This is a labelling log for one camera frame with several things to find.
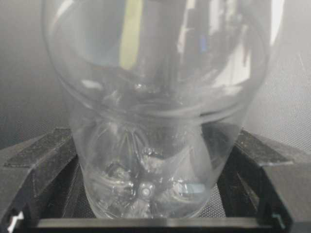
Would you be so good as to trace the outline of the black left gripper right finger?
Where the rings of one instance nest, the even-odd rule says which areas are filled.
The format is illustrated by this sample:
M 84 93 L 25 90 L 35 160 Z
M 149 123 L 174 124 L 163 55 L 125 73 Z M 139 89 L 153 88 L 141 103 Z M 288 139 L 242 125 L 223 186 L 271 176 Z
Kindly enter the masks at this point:
M 311 230 L 311 156 L 242 130 L 219 177 L 226 217 L 253 218 L 274 233 Z

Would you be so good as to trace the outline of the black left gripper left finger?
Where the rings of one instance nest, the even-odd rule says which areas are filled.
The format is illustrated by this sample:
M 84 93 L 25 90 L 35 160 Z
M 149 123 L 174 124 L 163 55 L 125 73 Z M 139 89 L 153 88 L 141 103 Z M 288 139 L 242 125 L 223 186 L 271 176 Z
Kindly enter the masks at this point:
M 0 231 L 26 219 L 71 218 L 80 194 L 80 165 L 70 129 L 0 152 Z

